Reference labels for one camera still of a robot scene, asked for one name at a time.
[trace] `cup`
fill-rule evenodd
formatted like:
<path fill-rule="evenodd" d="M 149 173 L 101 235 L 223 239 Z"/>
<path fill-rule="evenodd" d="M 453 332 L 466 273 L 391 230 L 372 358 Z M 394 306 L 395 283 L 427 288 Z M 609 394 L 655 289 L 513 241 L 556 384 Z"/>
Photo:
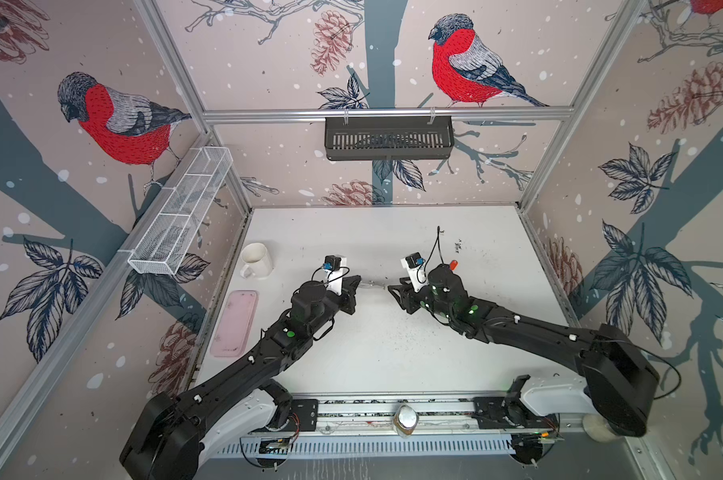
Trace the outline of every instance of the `cup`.
<path fill-rule="evenodd" d="M 268 253 L 268 249 L 263 244 L 250 244 L 242 249 L 240 255 L 244 266 L 240 271 L 240 275 L 244 278 L 255 276 L 256 278 L 266 278 L 273 270 L 273 262 Z"/>

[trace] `dark gray basket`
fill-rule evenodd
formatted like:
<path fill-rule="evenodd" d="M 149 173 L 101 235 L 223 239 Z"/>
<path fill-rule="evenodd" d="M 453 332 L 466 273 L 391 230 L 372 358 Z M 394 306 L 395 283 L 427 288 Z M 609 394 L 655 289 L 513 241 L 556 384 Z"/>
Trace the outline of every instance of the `dark gray basket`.
<path fill-rule="evenodd" d="M 327 118 L 329 160 L 444 160 L 455 144 L 452 117 Z"/>

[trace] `pink tray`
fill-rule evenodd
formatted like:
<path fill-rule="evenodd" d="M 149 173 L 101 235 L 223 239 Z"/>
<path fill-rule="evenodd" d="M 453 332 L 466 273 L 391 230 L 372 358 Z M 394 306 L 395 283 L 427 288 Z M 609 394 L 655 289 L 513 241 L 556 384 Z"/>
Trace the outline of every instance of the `pink tray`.
<path fill-rule="evenodd" d="M 257 304 L 258 293 L 253 290 L 234 290 L 228 295 L 210 345 L 212 356 L 230 358 L 244 354 Z"/>

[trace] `white wire basket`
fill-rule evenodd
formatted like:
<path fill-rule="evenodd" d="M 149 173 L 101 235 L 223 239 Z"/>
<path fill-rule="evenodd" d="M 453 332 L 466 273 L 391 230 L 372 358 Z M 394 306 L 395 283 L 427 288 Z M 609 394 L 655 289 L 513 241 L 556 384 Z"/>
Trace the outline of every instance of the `white wire basket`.
<path fill-rule="evenodd" d="M 202 147 L 127 262 L 138 274 L 174 275 L 232 164 L 223 147 Z"/>

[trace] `white table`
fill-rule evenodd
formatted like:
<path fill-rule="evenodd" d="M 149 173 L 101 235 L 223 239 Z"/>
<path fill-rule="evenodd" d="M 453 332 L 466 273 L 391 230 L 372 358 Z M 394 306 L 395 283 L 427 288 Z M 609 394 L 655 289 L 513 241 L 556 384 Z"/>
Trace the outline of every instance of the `white table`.
<path fill-rule="evenodd" d="M 259 294 L 247 350 L 257 343 L 260 329 L 290 307 L 292 291 L 325 255 L 347 256 L 349 275 L 378 285 L 398 283 L 406 276 L 400 259 L 416 251 L 427 258 L 437 225 L 444 230 L 444 260 L 459 262 L 455 273 L 469 295 L 566 324 L 511 206 L 258 209 L 245 244 L 265 244 L 275 269 L 266 279 L 245 280 L 239 261 L 228 290 Z M 429 269 L 438 263 L 438 254 L 433 255 Z M 278 375 L 278 382 L 293 394 L 488 392 L 508 389 L 517 375 L 568 372 L 529 352 L 465 339 L 423 310 L 407 315 L 381 287 L 359 288 L 356 301 L 356 314 L 339 312 L 334 330 Z M 197 382 L 233 360 L 207 351 Z"/>

